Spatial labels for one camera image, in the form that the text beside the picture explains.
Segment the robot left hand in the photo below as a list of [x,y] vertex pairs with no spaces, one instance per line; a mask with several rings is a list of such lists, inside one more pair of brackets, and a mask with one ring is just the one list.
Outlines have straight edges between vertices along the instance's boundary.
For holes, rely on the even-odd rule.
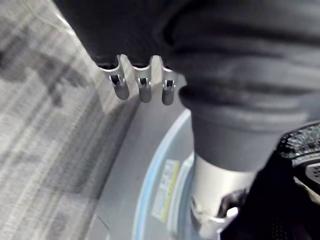
[[320,3],[317,0],[57,0],[118,98],[120,56],[151,100],[183,113],[138,199],[134,240],[320,237]]

